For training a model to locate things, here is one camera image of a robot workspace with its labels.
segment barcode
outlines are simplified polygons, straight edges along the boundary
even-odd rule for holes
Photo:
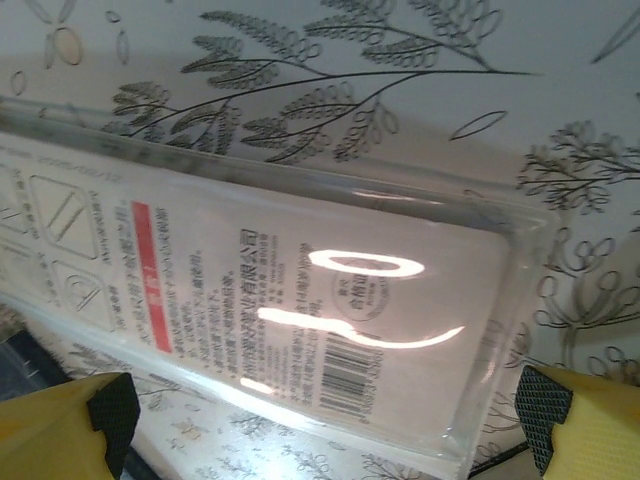
[[[322,371],[320,406],[364,418],[367,415],[368,373],[374,368],[376,350],[349,343],[329,334]]]

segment circular logo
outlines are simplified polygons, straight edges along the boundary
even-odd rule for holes
[[[380,269],[371,260],[353,260],[345,265],[363,269]],[[389,303],[387,277],[338,272],[333,277],[333,301],[342,314],[355,322],[367,322],[379,316]]]

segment botanical print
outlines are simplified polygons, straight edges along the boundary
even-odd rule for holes
[[[615,31],[615,33],[607,40],[607,43],[591,60],[591,63],[598,63],[619,48],[622,48],[631,39],[640,32],[640,7],[636,8],[629,18]]]
[[[205,427],[193,423],[191,417],[187,417],[182,422],[172,423],[171,426],[178,429],[184,438],[191,441],[200,440],[203,434],[209,433]]]
[[[27,89],[27,75],[22,70],[18,70],[11,75],[9,83],[11,85],[11,93],[19,97]]]
[[[484,433],[505,432],[520,427],[520,421],[514,406],[515,393],[505,395],[497,392],[489,407],[487,423],[482,431]]]
[[[581,331],[640,319],[640,278],[606,267],[606,257],[615,250],[613,238],[582,240],[570,247],[571,237],[568,228],[558,232],[549,272],[538,284],[543,307],[535,312],[535,321],[560,330],[560,362],[575,369],[574,350]],[[569,285],[570,302],[560,301],[561,284]]]
[[[285,445],[282,455],[292,455],[298,464],[298,470],[305,472],[308,478],[313,480],[337,480],[337,474],[329,465],[326,455],[314,455],[313,453],[295,450],[290,445]]]
[[[640,146],[628,146],[618,135],[598,135],[593,122],[567,124],[549,140],[531,147],[518,186],[529,196],[543,196],[552,210],[602,213],[613,185],[640,180]]]
[[[347,449],[347,447],[338,442],[328,442],[327,445],[329,445],[334,450],[339,450],[341,452],[344,452]]]
[[[71,17],[77,0],[66,0],[57,15],[51,13],[38,0],[24,0],[29,10],[43,24],[51,25],[54,30],[47,33],[44,40],[44,66],[49,69],[56,58],[71,66],[79,65],[84,56],[82,40],[75,30],[66,25]]]
[[[478,467],[482,463],[502,453],[502,447],[495,442],[489,442],[486,445],[478,445],[476,449],[476,460],[473,462],[473,468]]]
[[[127,65],[130,57],[129,36],[124,27],[119,25],[122,22],[122,16],[114,10],[107,10],[104,13],[104,18],[108,23],[114,25],[116,29],[119,29],[116,35],[116,55],[122,65]]]
[[[501,69],[482,53],[482,43],[499,28],[503,11],[488,0],[433,2],[410,0],[416,14],[425,18],[424,31],[404,30],[394,24],[394,0],[354,2],[321,0],[332,15],[304,26],[303,32],[267,19],[231,11],[200,15],[216,30],[219,24],[242,37],[201,35],[193,43],[205,56],[182,68],[184,74],[208,76],[213,94],[197,104],[178,106],[170,91],[153,81],[125,84],[113,97],[113,114],[106,131],[203,152],[229,154],[238,135],[240,142],[264,152],[264,161],[292,164],[324,151],[336,161],[368,153],[385,138],[398,133],[397,116],[384,104],[384,92],[429,75],[526,75]],[[269,52],[245,56],[245,39]],[[327,41],[360,44],[360,56],[371,63],[366,71],[322,71],[314,59],[323,55]],[[464,68],[446,67],[454,59]],[[297,75],[299,79],[285,81]],[[383,85],[367,91],[354,81],[381,78]],[[299,87],[313,88],[298,98]],[[292,99],[271,117],[246,118],[239,100],[268,98],[274,92],[292,92]],[[501,121],[507,112],[490,112],[468,122],[452,135],[462,139]]]
[[[167,439],[167,444],[169,445],[169,450],[173,452],[177,452],[181,455],[186,455],[187,451],[185,448],[187,447],[186,443],[180,438],[170,438]]]
[[[251,413],[235,414],[229,419],[229,423],[235,429],[238,429],[242,435],[252,439],[262,439],[276,430],[278,435],[286,437],[293,434],[293,431],[284,425],[278,425],[271,420],[267,420],[260,415]]]
[[[199,467],[195,470],[195,480],[220,480],[222,477],[216,472],[213,467]]]
[[[231,460],[227,457],[218,458],[218,462],[220,471],[226,472],[232,478],[266,480],[262,475],[258,474],[258,471],[247,460]]]
[[[592,355],[587,364],[592,375],[640,387],[640,363],[636,359],[627,358],[618,347],[606,347],[601,357]]]
[[[390,462],[374,455],[363,455],[367,475],[362,480],[428,480],[428,476],[413,468]]]
[[[509,357],[504,364],[505,368],[518,368],[524,364],[539,365],[538,360],[531,357],[531,347],[533,346],[533,336],[531,328],[527,323],[520,323],[515,338],[509,348]]]

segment clear plastic blister pack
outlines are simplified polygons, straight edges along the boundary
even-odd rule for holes
[[[272,420],[466,477],[549,213],[6,112],[0,132],[3,300]]]

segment black object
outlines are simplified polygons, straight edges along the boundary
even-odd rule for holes
[[[69,381],[71,378],[64,373],[55,359],[26,330],[0,343],[0,401]],[[109,461],[107,464],[114,477],[121,480],[161,480],[131,446],[124,458],[124,471],[120,467],[121,477],[114,473],[117,465],[112,469]]]
[[[133,440],[140,417],[140,404],[133,379],[123,373],[109,382],[87,402],[93,430],[101,430],[107,440],[104,459],[114,478],[120,478],[124,457]]]
[[[529,450],[529,445],[527,444],[527,442],[519,443],[509,450],[506,450],[496,455],[495,457],[491,457],[486,462],[482,462],[481,464],[476,465],[473,469],[471,469],[471,473],[469,473],[468,478],[473,478],[476,475],[480,475],[481,473],[486,472],[493,467],[497,467],[498,465],[506,462],[507,460],[511,460],[513,457],[526,450]]]
[[[543,476],[553,457],[551,430],[567,419],[573,392],[533,367],[522,372],[515,407],[536,467]]]

